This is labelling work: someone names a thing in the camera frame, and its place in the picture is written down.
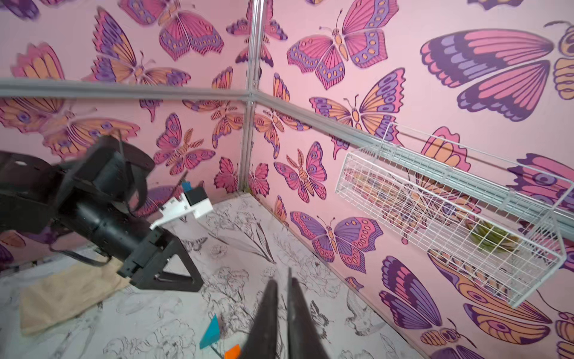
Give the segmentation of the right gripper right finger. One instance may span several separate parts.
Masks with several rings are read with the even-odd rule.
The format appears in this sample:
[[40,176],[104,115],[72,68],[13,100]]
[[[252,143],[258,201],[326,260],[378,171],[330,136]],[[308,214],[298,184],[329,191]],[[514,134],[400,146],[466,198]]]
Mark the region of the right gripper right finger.
[[328,359],[297,278],[288,279],[288,357]]

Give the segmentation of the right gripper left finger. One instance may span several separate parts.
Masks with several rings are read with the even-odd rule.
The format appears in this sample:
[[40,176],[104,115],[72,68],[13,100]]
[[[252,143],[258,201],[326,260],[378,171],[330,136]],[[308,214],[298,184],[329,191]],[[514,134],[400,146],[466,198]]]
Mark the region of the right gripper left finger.
[[277,353],[278,284],[271,279],[260,301],[239,359],[275,359]]

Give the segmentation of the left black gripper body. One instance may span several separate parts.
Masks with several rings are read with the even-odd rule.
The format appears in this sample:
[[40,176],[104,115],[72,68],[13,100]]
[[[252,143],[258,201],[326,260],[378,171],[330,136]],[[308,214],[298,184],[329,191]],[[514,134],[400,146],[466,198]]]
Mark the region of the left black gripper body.
[[[173,257],[179,257],[187,275],[166,272]],[[173,233],[157,227],[124,260],[117,271],[140,290],[164,290],[198,293],[204,281],[181,240]]]

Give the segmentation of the orange wooden block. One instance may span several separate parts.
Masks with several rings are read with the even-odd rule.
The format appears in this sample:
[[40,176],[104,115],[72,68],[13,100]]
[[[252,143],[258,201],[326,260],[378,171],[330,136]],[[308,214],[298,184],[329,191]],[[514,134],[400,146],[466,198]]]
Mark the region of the orange wooden block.
[[239,359],[241,354],[242,354],[241,346],[235,345],[233,348],[225,352],[224,359]]

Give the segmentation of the teal triangle block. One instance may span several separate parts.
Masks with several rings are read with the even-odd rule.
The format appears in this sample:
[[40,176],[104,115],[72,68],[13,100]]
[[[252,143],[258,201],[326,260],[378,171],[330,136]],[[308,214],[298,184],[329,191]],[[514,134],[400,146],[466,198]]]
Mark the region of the teal triangle block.
[[221,329],[218,321],[218,316],[215,314],[210,323],[208,328],[206,329],[203,337],[200,340],[200,349],[205,349],[220,340],[221,337]]

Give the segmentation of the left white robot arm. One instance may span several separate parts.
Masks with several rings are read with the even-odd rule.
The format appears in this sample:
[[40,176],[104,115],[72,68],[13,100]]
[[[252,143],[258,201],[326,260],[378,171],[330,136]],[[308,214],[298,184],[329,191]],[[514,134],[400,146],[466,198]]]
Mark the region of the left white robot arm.
[[1,153],[1,229],[39,234],[64,227],[121,262],[119,276],[141,290],[198,292],[204,282],[182,241],[164,225],[212,209],[202,187],[185,179],[160,206],[160,218],[138,217],[154,161],[142,150],[103,136],[80,159],[60,165]]

